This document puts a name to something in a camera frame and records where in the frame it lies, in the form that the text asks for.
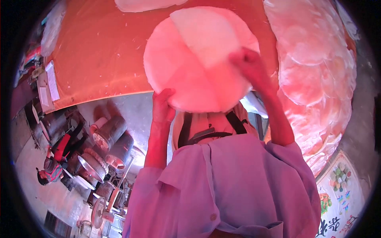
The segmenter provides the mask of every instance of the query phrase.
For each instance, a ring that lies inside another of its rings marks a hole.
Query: pink shirt
[[[175,151],[163,169],[143,168],[122,237],[208,237],[216,228],[244,237],[315,237],[315,178],[294,142],[265,144],[252,134]]]

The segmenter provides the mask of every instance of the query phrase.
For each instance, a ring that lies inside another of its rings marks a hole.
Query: metal pot
[[[82,156],[78,155],[78,160],[91,176],[103,183],[103,179],[106,176],[106,171],[94,157],[87,153],[83,153]]]

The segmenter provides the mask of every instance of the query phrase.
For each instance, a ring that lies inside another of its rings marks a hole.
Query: orange tarp
[[[259,41],[261,55],[278,85],[276,39],[262,0],[189,0],[142,13],[123,13],[108,0],[68,0],[54,61],[60,99],[55,110],[106,97],[152,91],[143,67],[147,39],[158,23],[181,8],[214,6],[240,16]]]

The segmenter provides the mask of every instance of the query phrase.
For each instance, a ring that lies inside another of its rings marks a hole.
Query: paper sheet
[[[48,74],[48,84],[50,90],[51,100],[55,101],[59,99],[57,82],[56,82],[56,74],[54,73],[54,64],[53,61],[50,61],[49,64],[45,68]]]
[[[40,87],[40,101],[42,104],[49,106],[48,96],[46,94],[46,87]]]
[[[364,207],[359,178],[343,151],[317,183],[322,216],[316,238],[344,238]]]

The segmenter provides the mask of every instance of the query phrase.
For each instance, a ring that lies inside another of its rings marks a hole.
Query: person
[[[62,169],[67,168],[67,159],[70,158],[87,139],[87,136],[84,134],[79,141],[74,142],[82,128],[83,123],[81,122],[74,129],[74,131],[70,131],[62,137],[57,146],[54,157],[51,156],[51,147],[48,146],[48,152],[44,162],[44,170],[39,171],[38,168],[36,168],[37,180],[41,185],[46,185],[50,182],[57,182],[61,177]]]
[[[271,141],[258,139],[241,104],[226,113],[179,113],[153,94],[144,168],[136,178],[122,237],[315,237],[320,198],[258,53],[230,62],[260,94]]]

